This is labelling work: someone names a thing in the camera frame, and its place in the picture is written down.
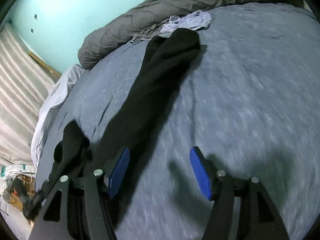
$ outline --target bedding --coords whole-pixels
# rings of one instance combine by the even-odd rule
[[[36,168],[53,121],[83,72],[84,70],[77,64],[67,69],[40,108],[39,120],[31,141],[31,157]]]
[[[213,22],[198,32],[199,57],[117,197],[117,236],[201,237],[212,203],[201,196],[189,163],[190,148],[199,146],[232,176],[258,177],[290,239],[301,240],[320,213],[319,23],[312,12],[281,3],[209,13]],[[127,43],[79,78],[48,134],[36,189],[48,179],[71,120],[97,145],[140,71],[147,44]]]
[[[11,206],[2,198],[0,198],[0,215],[2,215],[11,231],[19,240],[29,239],[31,226],[28,224],[28,221],[20,210]]]
[[[285,2],[303,7],[303,0],[146,0],[90,33],[79,49],[79,62],[84,69],[93,68],[99,60],[131,40],[135,34],[172,15],[184,16],[197,10],[249,2]]]
[[[146,47],[139,75],[121,109],[105,128],[97,147],[87,150],[89,140],[74,120],[65,126],[63,139],[54,150],[55,162],[49,181],[41,187],[44,198],[49,197],[61,176],[74,179],[79,173],[84,177],[103,169],[104,163],[113,160],[123,146],[130,149],[130,163],[134,165],[140,157],[141,145],[149,140],[199,51],[199,36],[192,30],[177,29],[169,38],[152,38]]]

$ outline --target wall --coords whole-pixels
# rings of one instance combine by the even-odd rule
[[[11,21],[11,17],[12,17],[12,9],[7,13],[7,15],[5,16],[3,22],[0,24],[0,31],[2,31],[2,29],[4,28],[4,25],[8,22]]]
[[[86,35],[143,1],[17,0],[12,23],[47,64],[63,72],[78,63],[77,51]]]

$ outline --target bed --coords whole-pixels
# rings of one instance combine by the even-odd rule
[[[189,163],[199,146],[234,177],[258,177],[291,239],[320,213],[320,26],[293,5],[248,3],[210,10],[192,63],[165,122],[118,196],[119,239],[201,237],[211,203]],[[36,189],[48,179],[63,129],[76,120],[99,142],[138,75],[147,41],[126,43],[85,71],[48,134]]]

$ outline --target metal screw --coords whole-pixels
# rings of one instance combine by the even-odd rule
[[[259,179],[257,177],[251,177],[251,181],[253,183],[259,183]]]
[[[93,174],[94,174],[95,176],[100,176],[100,175],[103,174],[103,170],[97,169],[97,170],[95,170],[95,171],[93,172]]]
[[[226,172],[223,171],[223,170],[218,170],[218,171],[217,171],[217,175],[218,175],[219,177],[224,177],[224,176],[226,175]]]
[[[61,182],[66,182],[68,179],[69,179],[69,178],[68,178],[67,175],[63,175],[63,176],[61,176],[60,181],[61,181]]]

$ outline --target white curtain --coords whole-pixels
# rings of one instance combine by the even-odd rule
[[[38,113],[53,85],[6,24],[0,32],[0,165],[32,164]]]

